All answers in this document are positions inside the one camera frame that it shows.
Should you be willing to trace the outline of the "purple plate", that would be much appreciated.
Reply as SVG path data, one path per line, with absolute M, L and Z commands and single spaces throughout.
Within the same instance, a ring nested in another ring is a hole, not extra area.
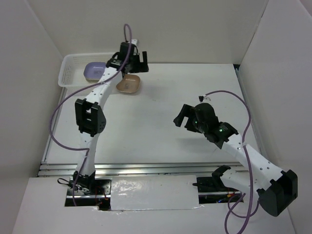
M 105 68 L 105 62 L 90 62 L 85 66 L 83 75 L 88 81 L 97 81 L 103 76 Z

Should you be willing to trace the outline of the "brown plate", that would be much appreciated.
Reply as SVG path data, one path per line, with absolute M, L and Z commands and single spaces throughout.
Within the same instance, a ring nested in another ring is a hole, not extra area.
M 116 85 L 116 89 L 121 93 L 134 94 L 139 90 L 140 82 L 139 76 L 126 74 L 121 82 Z

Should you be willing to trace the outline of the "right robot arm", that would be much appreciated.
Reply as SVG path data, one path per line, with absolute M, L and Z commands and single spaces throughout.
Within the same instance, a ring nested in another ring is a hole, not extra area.
M 187 118 L 185 128 L 200 133 L 220 150 L 233 156 L 249 171 L 243 175 L 223 165 L 213 172 L 213 187 L 223 191 L 227 187 L 246 194 L 252 194 L 260 206 L 271 216 L 279 216 L 298 195 L 298 176 L 292 171 L 284 171 L 266 159 L 249 144 L 244 143 L 239 132 L 229 123 L 219 121 L 213 107 L 201 103 L 195 107 L 184 104 L 173 120 L 180 127 Z

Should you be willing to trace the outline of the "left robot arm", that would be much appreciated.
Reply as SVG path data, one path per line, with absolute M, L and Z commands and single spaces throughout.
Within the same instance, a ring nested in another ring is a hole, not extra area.
M 148 72 L 147 53 L 137 49 L 137 40 L 122 42 L 119 52 L 107 62 L 88 63 L 85 78 L 97 81 L 96 86 L 83 99 L 75 102 L 76 124 L 80 133 L 79 163 L 73 174 L 76 186 L 86 195 L 97 189 L 95 182 L 95 155 L 100 133 L 106 126 L 103 107 L 112 90 L 122 81 L 125 74 Z

